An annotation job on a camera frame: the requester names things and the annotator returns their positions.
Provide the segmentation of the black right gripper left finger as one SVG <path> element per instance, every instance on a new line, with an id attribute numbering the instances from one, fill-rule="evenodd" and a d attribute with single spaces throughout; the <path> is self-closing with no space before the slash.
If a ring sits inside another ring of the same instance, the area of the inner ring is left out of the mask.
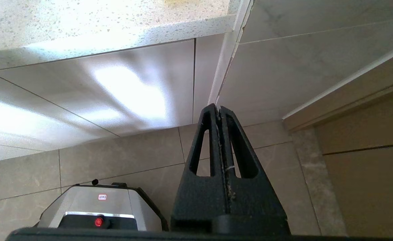
<path id="1" fill-rule="evenodd" d="M 174 202 L 171 215 L 172 231 L 211 232 L 213 221 L 228 211 L 218 117 L 219 112 L 213 103 L 201 110 Z M 206 131 L 209 134 L 210 175 L 198 176 Z"/>

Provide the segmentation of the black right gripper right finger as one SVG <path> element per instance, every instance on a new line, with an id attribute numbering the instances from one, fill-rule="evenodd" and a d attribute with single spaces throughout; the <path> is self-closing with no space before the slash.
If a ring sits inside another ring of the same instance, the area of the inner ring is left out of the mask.
<path id="1" fill-rule="evenodd" d="M 220 108 L 227 211 L 221 232 L 289 232 L 287 215 L 238 118 Z"/>

